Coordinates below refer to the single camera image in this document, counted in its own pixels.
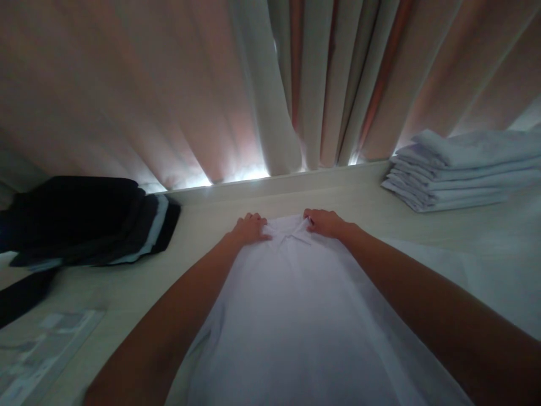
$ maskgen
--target curtain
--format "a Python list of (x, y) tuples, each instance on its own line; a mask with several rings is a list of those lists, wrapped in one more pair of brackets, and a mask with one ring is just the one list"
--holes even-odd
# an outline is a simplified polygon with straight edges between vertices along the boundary
[(0, 207), (54, 175), (147, 192), (541, 127), (541, 1), (0, 5)]

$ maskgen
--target white cloth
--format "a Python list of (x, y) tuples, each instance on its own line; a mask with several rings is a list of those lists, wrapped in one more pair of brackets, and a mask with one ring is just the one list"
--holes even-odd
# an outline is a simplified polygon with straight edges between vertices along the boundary
[(494, 195), (496, 193), (505, 193), (503, 188), (471, 188), (471, 189), (449, 189), (449, 190), (432, 190), (424, 191), (416, 188), (411, 184), (403, 173), (389, 173), (387, 178), (393, 182), (397, 187), (414, 194), (417, 198), (426, 204), (438, 203), (438, 202), (450, 202), (453, 200), (461, 200), (465, 198), (475, 198), (487, 195)]
[(385, 189), (393, 191), (394, 194), (417, 213), (428, 213), (430, 211), (443, 211), (464, 209), (468, 207), (483, 206), (494, 203), (501, 203), (507, 200), (505, 193), (494, 193), (491, 195), (460, 198), (450, 201), (426, 202), (422, 201), (417, 195), (405, 190), (402, 186), (397, 186), (391, 179), (386, 179), (382, 186)]
[(525, 131), (474, 131), (442, 138), (424, 130), (412, 138), (415, 145), (396, 154), (441, 169), (468, 169), (541, 156), (541, 136)]
[(139, 252), (135, 254), (125, 255), (122, 258), (116, 259), (110, 263), (110, 265), (125, 263), (125, 262), (135, 262), (139, 259), (141, 255), (148, 254), (152, 251), (152, 247), (156, 243), (159, 237), (159, 233), (162, 231), (163, 222), (165, 221), (165, 215), (167, 213), (167, 208), (169, 207), (169, 200), (164, 195), (157, 195), (158, 199), (158, 208), (156, 210), (156, 216), (152, 221), (152, 225), (148, 231), (148, 236), (145, 244), (141, 247)]
[(515, 189), (534, 184), (541, 179), (541, 170), (539, 169), (525, 169), (497, 175), (482, 176), (480, 178), (443, 180), (439, 182), (430, 180), (426, 176), (415, 171), (401, 170), (398, 165), (395, 165), (395, 167), (391, 169), (391, 173), (425, 193), (435, 190), (470, 189), (480, 187)]
[(192, 351), (188, 404), (471, 402), (337, 240), (301, 216), (247, 246)]
[(398, 170), (411, 174), (418, 173), (433, 181), (473, 179), (523, 169), (541, 168), (541, 156), (523, 161), (505, 162), (471, 169), (440, 169), (412, 160), (404, 155), (392, 156), (389, 160)]
[(383, 239), (470, 292), (535, 339), (541, 339), (541, 275), (513, 261), (490, 261), (413, 242)]

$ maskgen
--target folded dark clothing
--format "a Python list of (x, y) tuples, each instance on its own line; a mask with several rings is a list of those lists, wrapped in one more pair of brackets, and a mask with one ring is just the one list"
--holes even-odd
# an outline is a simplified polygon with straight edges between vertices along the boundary
[(113, 244), (107, 250), (82, 259), (77, 265), (105, 265), (126, 255), (137, 253), (147, 241), (157, 210), (158, 199), (156, 196), (145, 196), (135, 225), (126, 238)]
[(36, 272), (0, 290), (0, 328), (28, 312), (47, 295), (59, 268)]
[[(163, 220), (163, 226), (162, 226), (162, 229), (160, 230), (158, 239), (156, 240), (156, 243), (152, 247), (152, 250), (148, 254), (141, 255), (141, 257), (139, 258), (145, 257), (146, 255), (160, 253), (162, 251), (165, 251), (167, 247), (169, 246), (169, 242), (171, 241), (171, 238), (175, 231), (176, 224), (179, 220), (181, 207), (172, 198), (168, 197), (167, 199), (169, 200), (169, 206), (167, 208), (165, 219)], [(122, 264), (106, 264), (106, 265), (101, 265), (101, 266), (109, 267), (109, 266), (117, 266), (117, 265), (122, 265)]]
[(55, 176), (0, 212), (0, 252), (75, 245), (118, 233), (138, 194), (130, 179)]
[(15, 257), (10, 266), (29, 267), (32, 264), (43, 262), (51, 258), (61, 258), (63, 266), (77, 264), (79, 261), (98, 255), (112, 249), (115, 244), (123, 241), (134, 229), (135, 223), (141, 212), (145, 192), (137, 189), (135, 197), (128, 208), (125, 221), (120, 230), (111, 235), (105, 235), (98, 239), (88, 240), (79, 244), (56, 244), (22, 250)]

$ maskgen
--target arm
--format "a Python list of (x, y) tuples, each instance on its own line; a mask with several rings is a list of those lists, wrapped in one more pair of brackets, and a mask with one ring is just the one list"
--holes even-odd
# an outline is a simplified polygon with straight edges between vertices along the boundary
[(156, 302), (88, 388), (85, 405), (164, 404), (176, 372), (241, 248), (270, 239), (248, 213)]
[(307, 209), (304, 216), (312, 220), (308, 231), (336, 238), (351, 252), (476, 404), (541, 404), (537, 340), (448, 279), (346, 223), (335, 212)]

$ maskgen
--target hand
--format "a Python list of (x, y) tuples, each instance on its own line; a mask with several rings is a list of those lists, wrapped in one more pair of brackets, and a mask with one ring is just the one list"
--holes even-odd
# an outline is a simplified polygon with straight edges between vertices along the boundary
[(244, 218), (237, 220), (237, 225), (230, 233), (243, 246), (253, 244), (259, 241), (268, 241), (272, 236), (263, 234), (263, 226), (267, 224), (267, 219), (261, 218), (259, 213), (248, 213)]
[(340, 230), (347, 224), (334, 211), (306, 209), (303, 218), (310, 217), (312, 224), (307, 227), (325, 237), (338, 238)]

